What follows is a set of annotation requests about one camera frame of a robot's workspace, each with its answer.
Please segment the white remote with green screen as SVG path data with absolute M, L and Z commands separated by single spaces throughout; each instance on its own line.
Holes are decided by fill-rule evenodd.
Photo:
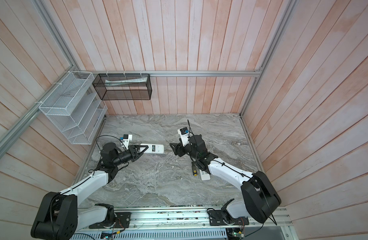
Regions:
M 148 145 L 149 149 L 145 152 L 145 154 L 163 154 L 165 149 L 163 145 L 159 144 L 141 144 Z

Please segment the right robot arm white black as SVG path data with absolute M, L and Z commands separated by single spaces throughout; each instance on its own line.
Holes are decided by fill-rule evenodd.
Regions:
M 208 151 L 201 135 L 181 135 L 180 142 L 170 143 L 170 147 L 176 156 L 189 156 L 201 171 L 219 177 L 240 190 L 242 200 L 231 199 L 220 211 L 216 211 L 221 215 L 218 217 L 221 222 L 232 224 L 239 218 L 252 217 L 263 224 L 267 219 L 274 218 L 273 213 L 281 204 L 281 198 L 265 173 L 247 172 L 228 164 Z

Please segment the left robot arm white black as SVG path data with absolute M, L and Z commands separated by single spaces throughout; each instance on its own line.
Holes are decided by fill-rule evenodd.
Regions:
M 120 170 L 119 165 L 138 160 L 148 149 L 147 145 L 129 145 L 122 151 L 115 143 L 105 144 L 100 151 L 98 166 L 91 174 L 67 189 L 44 196 L 31 236 L 42 240 L 68 240 L 76 231 L 94 224 L 113 228 L 117 216 L 112 205 L 96 204 L 87 210 L 79 210 L 78 207 L 115 178 Z

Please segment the white air conditioner remote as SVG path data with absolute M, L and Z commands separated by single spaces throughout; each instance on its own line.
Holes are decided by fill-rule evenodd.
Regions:
M 200 170 L 200 177 L 202 181 L 209 181 L 211 179 L 210 174 L 202 170 Z

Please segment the white paper in basket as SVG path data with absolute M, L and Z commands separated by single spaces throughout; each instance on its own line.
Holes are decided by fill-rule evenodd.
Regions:
M 113 78 L 106 79 L 104 84 L 105 87 L 143 87 L 147 82 L 147 77 L 133 79 Z

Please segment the green circuit board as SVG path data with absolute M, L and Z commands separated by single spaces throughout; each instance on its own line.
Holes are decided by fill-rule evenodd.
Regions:
M 116 233 L 109 233 L 109 232 L 101 232 L 100 239 L 101 240 L 114 240 Z

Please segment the black mesh wall basket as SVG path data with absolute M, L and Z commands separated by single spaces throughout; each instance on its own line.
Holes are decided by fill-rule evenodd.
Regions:
M 143 87 L 105 87 L 106 79 L 122 78 L 133 79 L 147 77 L 148 82 Z M 94 81 L 93 87 L 101 100 L 104 101 L 122 101 L 122 100 L 150 100 L 152 96 L 152 84 L 148 74 L 98 74 Z

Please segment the aluminium mounting rail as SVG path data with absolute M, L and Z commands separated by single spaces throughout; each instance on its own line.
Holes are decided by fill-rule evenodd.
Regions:
M 293 223 L 290 220 L 287 210 L 279 208 L 274 213 L 275 222 L 268 219 L 264 224 L 261 224 L 254 220 L 252 217 L 246 217 L 249 219 L 249 225 L 224 225 L 224 226 L 211 226 L 209 222 L 209 215 L 207 209 L 203 206 L 195 207 L 171 207 L 171 208 L 115 208 L 114 212 L 131 212 L 130 226 L 127 229 L 112 228 L 112 229 L 89 229 L 86 227 L 77 227 L 75 234 L 79 231 L 109 231 L 115 230 L 166 230 L 166 229 L 211 229 L 211 228 L 241 228 L 243 232 L 247 233 L 249 228 L 254 227 L 282 227 L 292 226 Z

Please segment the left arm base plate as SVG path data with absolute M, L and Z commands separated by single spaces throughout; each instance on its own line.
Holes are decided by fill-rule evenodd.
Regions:
M 131 212 L 115 212 L 113 220 L 105 220 L 89 226 L 89 229 L 127 229 L 130 226 Z

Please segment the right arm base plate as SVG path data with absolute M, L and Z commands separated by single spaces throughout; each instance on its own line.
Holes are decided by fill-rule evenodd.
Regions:
M 248 218 L 242 217 L 234 219 L 227 211 L 223 210 L 209 208 L 207 209 L 207 214 L 209 215 L 209 222 L 211 226 L 239 225 L 244 227 L 250 224 Z

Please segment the white mesh wall shelf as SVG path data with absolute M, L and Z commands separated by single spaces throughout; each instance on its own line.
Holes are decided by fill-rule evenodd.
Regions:
M 73 145 L 91 145 L 107 112 L 90 72 L 68 72 L 40 104 L 40 111 Z

